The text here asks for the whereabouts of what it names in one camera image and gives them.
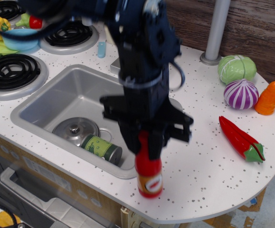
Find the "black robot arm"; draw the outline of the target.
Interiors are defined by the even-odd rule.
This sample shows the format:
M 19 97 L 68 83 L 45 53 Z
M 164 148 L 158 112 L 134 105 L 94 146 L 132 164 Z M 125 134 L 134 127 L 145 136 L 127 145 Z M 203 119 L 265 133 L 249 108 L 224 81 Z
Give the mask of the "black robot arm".
M 190 139 L 193 119 L 169 101 L 169 65 L 181 54 L 162 0 L 21 0 L 30 15 L 43 19 L 49 34 L 71 16 L 103 22 L 118 49 L 124 95 L 104 96 L 104 117 L 118 122 L 130 151 L 161 155 L 170 138 Z

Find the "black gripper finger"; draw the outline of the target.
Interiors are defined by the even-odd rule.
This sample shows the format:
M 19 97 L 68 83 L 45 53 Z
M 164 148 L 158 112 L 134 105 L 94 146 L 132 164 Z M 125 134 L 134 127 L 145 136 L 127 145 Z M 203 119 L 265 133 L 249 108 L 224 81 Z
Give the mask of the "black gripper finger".
M 125 141 L 127 148 L 134 154 L 138 154 L 141 148 L 139 141 L 140 125 L 125 121 L 119 122 L 121 135 Z
M 161 156 L 161 151 L 170 139 L 166 126 L 159 126 L 152 129 L 148 136 L 149 159 L 156 160 Z

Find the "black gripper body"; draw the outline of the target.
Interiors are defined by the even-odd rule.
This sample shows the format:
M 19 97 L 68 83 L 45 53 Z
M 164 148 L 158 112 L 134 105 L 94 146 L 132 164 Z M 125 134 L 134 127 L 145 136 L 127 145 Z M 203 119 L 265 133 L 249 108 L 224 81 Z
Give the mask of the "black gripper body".
M 158 83 L 148 88 L 123 88 L 123 95 L 102 96 L 105 118 L 140 125 L 140 131 L 150 132 L 166 126 L 171 138 L 188 142 L 193 119 L 175 107 L 169 99 L 169 88 Z

